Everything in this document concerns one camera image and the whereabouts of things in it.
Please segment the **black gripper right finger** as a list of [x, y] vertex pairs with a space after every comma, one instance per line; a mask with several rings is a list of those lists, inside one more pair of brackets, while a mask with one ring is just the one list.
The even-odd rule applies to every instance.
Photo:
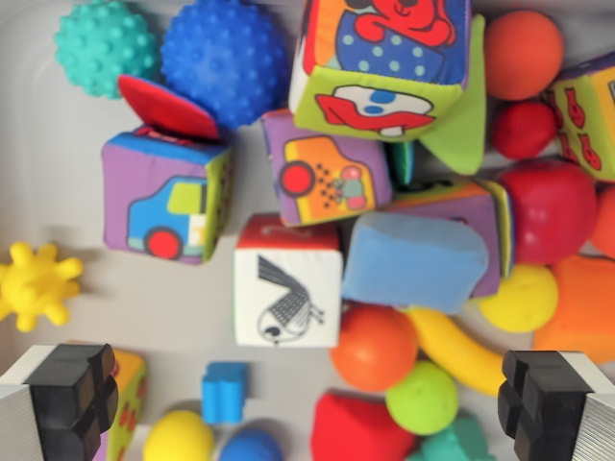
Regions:
[[520, 460], [612, 460], [614, 381], [582, 352], [508, 351], [498, 416]]

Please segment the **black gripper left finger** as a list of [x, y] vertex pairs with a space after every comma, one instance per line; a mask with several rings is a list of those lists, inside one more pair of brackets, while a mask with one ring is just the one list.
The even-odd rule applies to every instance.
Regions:
[[34, 345], [1, 375], [3, 460], [91, 460], [115, 419], [109, 344]]

